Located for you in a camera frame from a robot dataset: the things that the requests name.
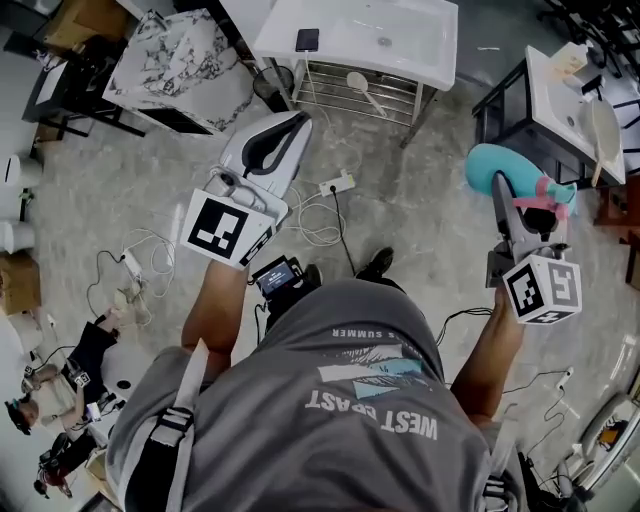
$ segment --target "teal plush toy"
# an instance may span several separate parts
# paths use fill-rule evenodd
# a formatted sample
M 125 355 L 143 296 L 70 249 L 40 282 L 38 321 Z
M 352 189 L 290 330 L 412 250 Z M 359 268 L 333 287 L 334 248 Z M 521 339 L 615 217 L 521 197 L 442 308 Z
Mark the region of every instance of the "teal plush toy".
M 551 210 L 558 218 L 575 212 L 577 187 L 558 185 L 525 157 L 502 146 L 478 144 L 466 162 L 471 188 L 491 196 L 493 175 L 502 171 L 517 197 L 516 206 Z

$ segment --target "shoe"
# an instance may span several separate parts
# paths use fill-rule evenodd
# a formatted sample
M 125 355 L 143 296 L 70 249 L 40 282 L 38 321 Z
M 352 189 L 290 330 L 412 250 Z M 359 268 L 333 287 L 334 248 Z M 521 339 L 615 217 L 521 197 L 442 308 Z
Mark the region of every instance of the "shoe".
M 366 273 L 367 275 L 382 277 L 382 275 L 389 270 L 393 263 L 394 251 L 392 247 L 385 247 L 377 251 L 371 262 L 364 267 L 358 275 Z
M 302 274 L 302 278 L 315 287 L 322 286 L 322 272 L 318 268 L 318 265 L 314 265 L 313 263 L 307 265 L 304 269 L 304 274 Z

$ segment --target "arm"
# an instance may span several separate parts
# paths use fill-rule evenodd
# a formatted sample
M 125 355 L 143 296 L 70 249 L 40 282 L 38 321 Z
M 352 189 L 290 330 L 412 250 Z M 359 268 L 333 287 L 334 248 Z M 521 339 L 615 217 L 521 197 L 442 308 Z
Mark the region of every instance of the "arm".
M 43 382 L 55 379 L 58 373 L 58 367 L 56 365 L 47 364 L 31 377 L 31 383 L 34 388 L 38 389 Z
M 506 290 L 498 288 L 493 313 L 451 386 L 451 392 L 474 424 L 489 423 L 496 413 L 523 334 L 524 325 L 516 322 Z
M 73 427 L 76 423 L 78 423 L 82 416 L 84 415 L 84 389 L 78 386 L 76 390 L 76 405 L 75 407 L 65 412 L 60 416 L 60 420 L 62 420 L 62 426 L 64 429 L 69 429 Z
M 242 271 L 217 261 L 209 263 L 200 294 L 184 324 L 182 346 L 194 350 L 202 339 L 209 349 L 208 370 L 214 374 L 231 366 L 248 274 L 248 268 Z

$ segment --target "smartphone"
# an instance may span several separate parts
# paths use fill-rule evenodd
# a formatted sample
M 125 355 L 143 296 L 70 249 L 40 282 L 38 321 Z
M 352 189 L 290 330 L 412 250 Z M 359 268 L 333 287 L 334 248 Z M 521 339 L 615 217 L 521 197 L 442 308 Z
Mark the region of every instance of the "smartphone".
M 320 29 L 301 28 L 298 30 L 298 40 L 296 41 L 297 52 L 317 52 Z

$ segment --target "bucket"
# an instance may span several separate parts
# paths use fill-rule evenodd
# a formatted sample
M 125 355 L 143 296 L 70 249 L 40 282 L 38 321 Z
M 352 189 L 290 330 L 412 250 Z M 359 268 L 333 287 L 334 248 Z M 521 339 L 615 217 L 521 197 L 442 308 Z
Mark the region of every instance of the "bucket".
M 30 249 L 36 243 L 35 231 L 26 222 L 2 222 L 0 231 L 3 233 L 0 237 L 0 250 L 9 254 Z
M 11 155 L 3 178 L 8 187 L 35 187 L 42 179 L 42 165 L 26 155 Z
M 280 73 L 282 74 L 284 88 L 289 91 L 289 94 L 293 92 L 293 73 L 282 66 L 278 66 Z M 280 91 L 276 84 L 278 83 L 278 75 L 274 68 L 263 69 L 257 77 L 253 80 L 254 92 L 262 98 L 267 104 L 267 107 L 272 112 L 288 112 L 287 104 L 284 102 Z

